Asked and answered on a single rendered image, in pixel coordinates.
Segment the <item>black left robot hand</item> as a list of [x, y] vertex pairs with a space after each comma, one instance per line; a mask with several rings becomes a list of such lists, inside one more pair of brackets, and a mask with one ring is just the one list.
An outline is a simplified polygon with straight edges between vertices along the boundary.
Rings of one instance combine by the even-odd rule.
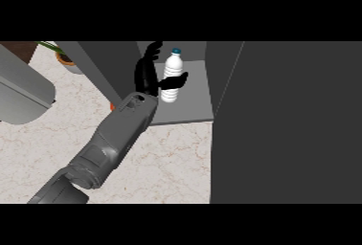
[[186, 84], [187, 72], [177, 77], [156, 78], [153, 61], [158, 59], [161, 41], [153, 41], [146, 48], [143, 57], [135, 63], [134, 84], [135, 91], [158, 97], [158, 90], [180, 89]]

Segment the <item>white water bottle blue cap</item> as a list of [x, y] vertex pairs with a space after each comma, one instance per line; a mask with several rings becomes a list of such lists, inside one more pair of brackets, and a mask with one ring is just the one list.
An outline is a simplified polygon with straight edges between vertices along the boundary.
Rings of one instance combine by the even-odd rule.
[[178, 97], [178, 90], [183, 87], [181, 78], [181, 49], [174, 48], [164, 64], [164, 77], [161, 80], [161, 100], [172, 103]]

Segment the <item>grey cabinet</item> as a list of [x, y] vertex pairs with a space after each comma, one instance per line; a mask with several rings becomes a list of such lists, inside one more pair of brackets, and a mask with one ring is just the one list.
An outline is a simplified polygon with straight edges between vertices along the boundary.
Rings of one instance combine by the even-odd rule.
[[[59, 41], [84, 76], [112, 103], [135, 91], [134, 68], [149, 43], [146, 41]], [[165, 41], [155, 60], [155, 71], [164, 75], [171, 50], [180, 49], [181, 69], [187, 79], [174, 102], [158, 103], [152, 123], [209, 122], [226, 93], [243, 43], [240, 41]]]

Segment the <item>dark grey cabinet door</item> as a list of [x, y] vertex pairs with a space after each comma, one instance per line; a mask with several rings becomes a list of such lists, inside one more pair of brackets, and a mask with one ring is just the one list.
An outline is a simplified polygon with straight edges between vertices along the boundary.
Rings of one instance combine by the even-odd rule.
[[214, 118], [212, 200], [362, 202], [362, 42], [248, 42]]

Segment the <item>potted plant orange pot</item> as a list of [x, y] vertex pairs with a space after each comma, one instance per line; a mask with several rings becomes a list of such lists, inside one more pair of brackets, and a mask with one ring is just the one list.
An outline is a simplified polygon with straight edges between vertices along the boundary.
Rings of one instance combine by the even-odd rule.
[[57, 59], [57, 61], [59, 61], [59, 63], [62, 65], [66, 65], [66, 66], [73, 66], [75, 65], [75, 62], [65, 55], [62, 49], [56, 45], [50, 44], [45, 41], [36, 41], [36, 44], [44, 46], [45, 48], [48, 48], [51, 51], [54, 51], [54, 57], [56, 57], [56, 59]]

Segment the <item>pale grey rounded appliance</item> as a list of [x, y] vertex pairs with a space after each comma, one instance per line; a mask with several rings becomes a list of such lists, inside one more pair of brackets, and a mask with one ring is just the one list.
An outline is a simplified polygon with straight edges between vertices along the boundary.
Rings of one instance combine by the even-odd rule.
[[53, 83], [0, 44], [0, 121], [25, 124], [51, 108]]

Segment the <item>dark brown wooden block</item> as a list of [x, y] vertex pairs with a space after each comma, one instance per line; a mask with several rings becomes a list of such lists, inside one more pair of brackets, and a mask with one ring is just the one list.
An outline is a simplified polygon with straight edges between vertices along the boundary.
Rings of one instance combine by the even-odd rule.
[[38, 44], [33, 41], [0, 41], [0, 44], [17, 56], [17, 58], [29, 63]]

